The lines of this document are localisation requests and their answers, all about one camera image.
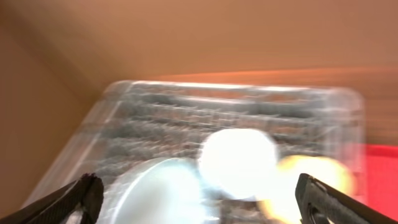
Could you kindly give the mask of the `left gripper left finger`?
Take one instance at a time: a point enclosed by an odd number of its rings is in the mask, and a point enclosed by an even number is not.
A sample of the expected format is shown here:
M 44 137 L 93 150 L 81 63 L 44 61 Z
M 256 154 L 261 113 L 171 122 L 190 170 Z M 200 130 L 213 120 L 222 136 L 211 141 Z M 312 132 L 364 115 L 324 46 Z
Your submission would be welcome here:
M 81 223 L 96 223 L 104 200 L 104 185 L 94 173 L 52 192 L 1 219 L 1 224 L 57 224 L 74 211 L 83 210 Z

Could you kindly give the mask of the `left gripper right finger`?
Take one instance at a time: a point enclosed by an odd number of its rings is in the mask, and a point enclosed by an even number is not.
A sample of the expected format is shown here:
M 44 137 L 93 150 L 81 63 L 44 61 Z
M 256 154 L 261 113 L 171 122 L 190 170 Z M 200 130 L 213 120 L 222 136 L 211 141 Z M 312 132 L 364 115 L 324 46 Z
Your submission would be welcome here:
M 397 224 L 395 220 L 305 173 L 299 175 L 295 198 L 303 224 Z

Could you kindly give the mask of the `yellow plastic cup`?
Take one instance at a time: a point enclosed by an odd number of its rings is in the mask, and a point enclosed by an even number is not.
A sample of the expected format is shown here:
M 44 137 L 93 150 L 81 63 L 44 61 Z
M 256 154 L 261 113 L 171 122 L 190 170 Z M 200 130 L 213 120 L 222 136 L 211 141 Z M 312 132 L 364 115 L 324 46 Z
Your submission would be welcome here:
M 271 196 L 258 201 L 260 211 L 279 223 L 329 223 L 353 219 L 338 197 L 356 193 L 353 173 L 329 157 L 287 156 L 277 164 Z

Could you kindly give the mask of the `light blue plate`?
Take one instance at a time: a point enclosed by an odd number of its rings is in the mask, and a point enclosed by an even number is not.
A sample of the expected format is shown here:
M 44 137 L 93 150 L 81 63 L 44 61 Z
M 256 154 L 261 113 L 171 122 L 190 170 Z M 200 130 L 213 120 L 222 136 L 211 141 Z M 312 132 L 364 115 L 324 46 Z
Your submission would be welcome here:
M 161 157 L 120 175 L 104 193 L 100 224 L 212 224 L 220 212 L 193 160 Z

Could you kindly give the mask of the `light blue bowl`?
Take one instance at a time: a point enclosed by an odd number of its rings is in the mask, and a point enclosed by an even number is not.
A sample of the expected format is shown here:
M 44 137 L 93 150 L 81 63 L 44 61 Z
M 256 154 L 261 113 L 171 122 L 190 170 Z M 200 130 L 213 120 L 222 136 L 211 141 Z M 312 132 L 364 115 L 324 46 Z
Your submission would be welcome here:
M 277 144 L 258 129 L 222 129 L 201 144 L 198 168 L 209 185 L 231 200 L 269 198 L 275 189 Z

